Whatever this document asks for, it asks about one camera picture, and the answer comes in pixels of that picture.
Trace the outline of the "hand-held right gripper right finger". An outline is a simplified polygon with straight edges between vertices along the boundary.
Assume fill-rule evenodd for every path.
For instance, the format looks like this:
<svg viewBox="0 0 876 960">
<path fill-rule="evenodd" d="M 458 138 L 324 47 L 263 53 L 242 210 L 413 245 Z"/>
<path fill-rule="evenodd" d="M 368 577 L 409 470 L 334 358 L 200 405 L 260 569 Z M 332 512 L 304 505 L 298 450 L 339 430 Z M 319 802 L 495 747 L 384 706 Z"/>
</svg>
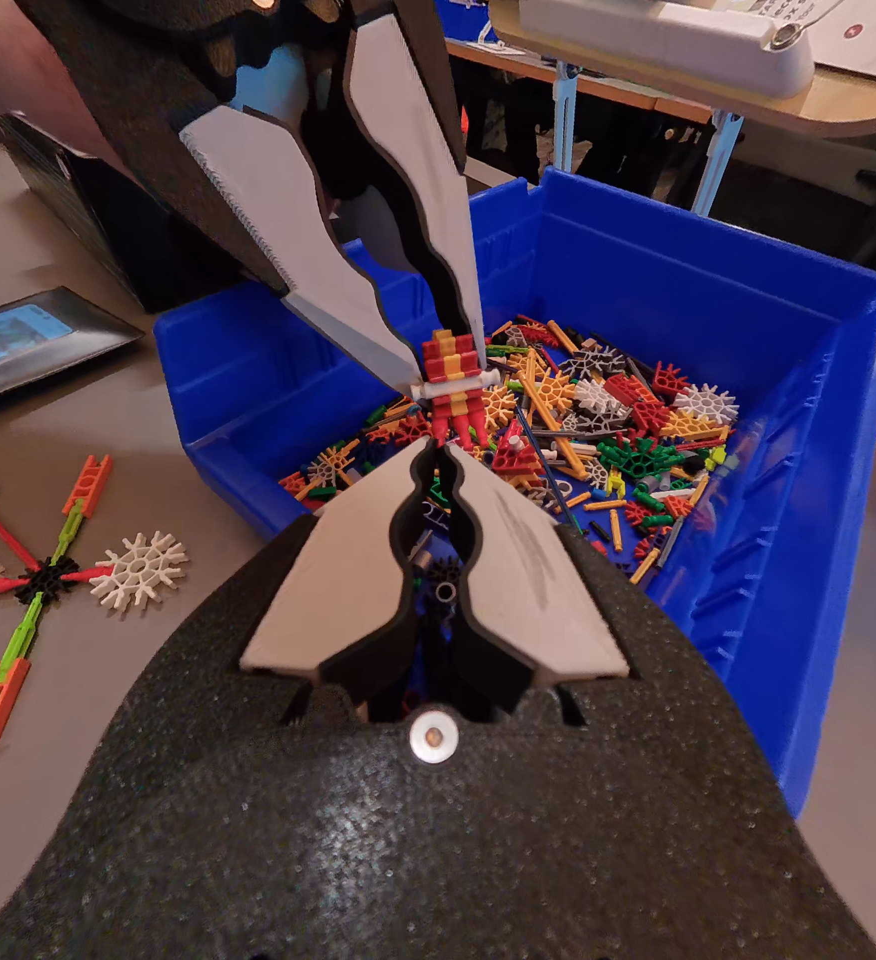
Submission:
<svg viewBox="0 0 876 960">
<path fill-rule="evenodd" d="M 621 679 L 629 663 L 558 523 L 454 443 L 444 446 L 450 543 L 461 563 L 451 662 L 496 708 L 533 688 Z"/>
</svg>

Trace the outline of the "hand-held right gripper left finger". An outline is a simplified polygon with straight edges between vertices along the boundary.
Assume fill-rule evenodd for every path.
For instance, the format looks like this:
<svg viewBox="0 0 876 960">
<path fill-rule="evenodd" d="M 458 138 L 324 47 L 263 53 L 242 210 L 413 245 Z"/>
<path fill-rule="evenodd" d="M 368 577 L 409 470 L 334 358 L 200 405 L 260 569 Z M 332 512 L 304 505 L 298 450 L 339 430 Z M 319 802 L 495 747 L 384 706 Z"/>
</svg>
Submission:
<svg viewBox="0 0 876 960">
<path fill-rule="evenodd" d="M 336 685 L 359 705 L 411 668 L 409 554 L 438 451 L 420 438 L 325 507 L 240 657 L 244 671 Z"/>
</svg>

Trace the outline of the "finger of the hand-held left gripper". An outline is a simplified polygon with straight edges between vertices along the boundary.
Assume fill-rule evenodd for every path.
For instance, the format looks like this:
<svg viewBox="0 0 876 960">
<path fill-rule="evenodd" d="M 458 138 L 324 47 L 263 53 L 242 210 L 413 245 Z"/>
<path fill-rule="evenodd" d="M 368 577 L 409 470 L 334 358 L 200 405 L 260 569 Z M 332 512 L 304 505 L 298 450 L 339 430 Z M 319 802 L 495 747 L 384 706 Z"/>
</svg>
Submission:
<svg viewBox="0 0 876 960">
<path fill-rule="evenodd" d="M 441 325 L 485 334 L 468 188 L 394 10 L 367 10 L 348 42 L 349 111 L 372 152 L 371 181 L 396 221 L 400 246 L 425 279 Z"/>
<path fill-rule="evenodd" d="M 416 354 L 337 243 L 313 165 L 285 124 L 219 105 L 180 140 L 288 287 L 287 307 L 382 383 L 420 394 Z"/>
</svg>

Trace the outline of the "pile of colourful toy pieces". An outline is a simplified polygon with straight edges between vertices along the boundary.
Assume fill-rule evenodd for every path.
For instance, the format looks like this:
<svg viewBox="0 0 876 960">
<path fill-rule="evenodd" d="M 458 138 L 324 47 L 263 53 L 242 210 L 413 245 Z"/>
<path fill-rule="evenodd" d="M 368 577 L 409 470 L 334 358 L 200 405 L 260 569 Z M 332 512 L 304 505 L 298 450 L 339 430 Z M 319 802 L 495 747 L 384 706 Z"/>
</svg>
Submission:
<svg viewBox="0 0 876 960">
<path fill-rule="evenodd" d="M 484 391 L 487 445 L 465 452 L 647 586 L 725 460 L 737 398 L 553 320 L 517 314 L 485 346 L 502 385 Z M 318 513 L 425 437 L 435 440 L 429 406 L 404 394 L 278 484 Z M 460 447 L 453 428 L 448 444 Z"/>
</svg>

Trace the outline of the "red yellow toy connector assembly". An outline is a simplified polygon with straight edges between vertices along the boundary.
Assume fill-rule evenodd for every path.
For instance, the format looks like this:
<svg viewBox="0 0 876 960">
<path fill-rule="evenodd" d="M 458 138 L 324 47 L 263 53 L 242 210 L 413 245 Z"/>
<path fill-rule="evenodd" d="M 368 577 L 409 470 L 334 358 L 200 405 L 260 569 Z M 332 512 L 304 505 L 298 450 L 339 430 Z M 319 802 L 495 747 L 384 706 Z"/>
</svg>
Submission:
<svg viewBox="0 0 876 960">
<path fill-rule="evenodd" d="M 472 335 L 454 335 L 447 329 L 433 332 L 421 345 L 424 380 L 440 383 L 449 379 L 468 378 L 484 369 L 479 365 L 479 352 Z M 484 391 L 473 390 L 425 401 L 431 411 L 432 436 L 441 446 L 450 428 L 456 431 L 459 446 L 468 453 L 488 443 L 487 414 Z"/>
</svg>

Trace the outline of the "short white toy rod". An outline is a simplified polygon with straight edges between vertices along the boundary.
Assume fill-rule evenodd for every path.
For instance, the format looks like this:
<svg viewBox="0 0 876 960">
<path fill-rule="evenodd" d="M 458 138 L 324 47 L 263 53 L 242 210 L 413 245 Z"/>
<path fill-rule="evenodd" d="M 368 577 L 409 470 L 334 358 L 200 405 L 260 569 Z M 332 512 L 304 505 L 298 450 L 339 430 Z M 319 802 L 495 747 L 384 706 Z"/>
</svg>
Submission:
<svg viewBox="0 0 876 960">
<path fill-rule="evenodd" d="M 467 394 L 468 392 L 492 389 L 501 385 L 502 376 L 499 370 L 482 370 L 474 376 L 449 379 L 440 383 L 421 382 L 412 384 L 410 397 L 413 402 L 422 404 L 425 401 L 432 402 L 441 397 Z"/>
</svg>

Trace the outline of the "blue plastic bin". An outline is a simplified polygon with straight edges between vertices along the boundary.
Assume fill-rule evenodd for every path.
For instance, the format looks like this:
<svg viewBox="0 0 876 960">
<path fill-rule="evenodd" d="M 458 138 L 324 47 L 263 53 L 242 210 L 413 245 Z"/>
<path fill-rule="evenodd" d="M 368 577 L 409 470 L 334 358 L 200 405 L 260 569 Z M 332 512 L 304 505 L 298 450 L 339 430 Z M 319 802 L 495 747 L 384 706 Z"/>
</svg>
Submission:
<svg viewBox="0 0 876 960">
<path fill-rule="evenodd" d="M 562 173 L 470 215 L 488 330 L 555 321 L 736 399 L 727 459 L 642 587 L 799 816 L 876 445 L 876 272 Z M 164 314 L 155 336 L 187 456 L 266 540 L 303 513 L 279 478 L 394 396 L 259 283 Z"/>
</svg>

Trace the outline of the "person's left hand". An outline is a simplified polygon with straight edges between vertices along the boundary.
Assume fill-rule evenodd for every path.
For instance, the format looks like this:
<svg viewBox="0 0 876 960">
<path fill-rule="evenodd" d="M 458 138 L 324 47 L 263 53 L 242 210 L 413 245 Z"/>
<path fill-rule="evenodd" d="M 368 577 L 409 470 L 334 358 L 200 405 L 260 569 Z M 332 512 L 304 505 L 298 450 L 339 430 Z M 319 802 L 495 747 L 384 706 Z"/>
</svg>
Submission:
<svg viewBox="0 0 876 960">
<path fill-rule="evenodd" d="M 13 1 L 0 1 L 0 115 L 22 114 L 73 152 L 136 178 L 111 148 L 54 48 Z"/>
</svg>

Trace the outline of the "black cardboard box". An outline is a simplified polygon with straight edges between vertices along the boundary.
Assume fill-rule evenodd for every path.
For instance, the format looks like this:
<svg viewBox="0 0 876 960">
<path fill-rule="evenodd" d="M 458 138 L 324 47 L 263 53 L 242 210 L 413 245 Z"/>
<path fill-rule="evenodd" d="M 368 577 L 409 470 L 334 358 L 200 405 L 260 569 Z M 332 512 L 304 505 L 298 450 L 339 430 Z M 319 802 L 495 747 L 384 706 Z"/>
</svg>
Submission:
<svg viewBox="0 0 876 960">
<path fill-rule="evenodd" d="M 106 162 L 15 114 L 0 115 L 0 141 L 30 189 L 146 312 L 252 280 L 234 257 Z"/>
</svg>

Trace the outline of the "flat star toy rod model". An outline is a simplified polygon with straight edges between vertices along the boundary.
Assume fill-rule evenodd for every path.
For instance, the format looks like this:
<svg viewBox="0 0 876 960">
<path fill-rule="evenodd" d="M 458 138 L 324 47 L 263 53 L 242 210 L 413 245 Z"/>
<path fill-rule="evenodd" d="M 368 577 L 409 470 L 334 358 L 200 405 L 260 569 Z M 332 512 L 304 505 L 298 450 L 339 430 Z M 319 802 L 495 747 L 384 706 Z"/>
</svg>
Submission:
<svg viewBox="0 0 876 960">
<path fill-rule="evenodd" d="M 23 564 L 18 577 L 6 575 L 0 563 L 0 596 L 12 594 L 25 612 L 0 657 L 0 742 L 32 666 L 31 651 L 46 609 L 77 586 L 88 586 L 101 607 L 117 614 L 129 608 L 144 610 L 159 603 L 186 576 L 189 563 L 185 546 L 173 535 L 156 532 L 123 540 L 123 550 L 108 550 L 106 558 L 81 567 L 71 555 L 84 523 L 97 510 L 113 467 L 105 455 L 86 458 L 66 499 L 54 552 L 37 558 L 0 521 L 0 541 Z"/>
</svg>

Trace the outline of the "black framed tablet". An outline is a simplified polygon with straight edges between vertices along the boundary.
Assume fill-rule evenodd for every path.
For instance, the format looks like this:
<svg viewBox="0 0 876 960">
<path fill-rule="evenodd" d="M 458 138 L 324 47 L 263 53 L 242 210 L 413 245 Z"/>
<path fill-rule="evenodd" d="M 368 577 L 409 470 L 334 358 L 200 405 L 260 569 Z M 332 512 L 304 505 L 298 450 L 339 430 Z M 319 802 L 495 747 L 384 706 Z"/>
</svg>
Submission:
<svg viewBox="0 0 876 960">
<path fill-rule="evenodd" d="M 136 344 L 144 335 L 65 286 L 0 305 L 0 398 Z"/>
</svg>

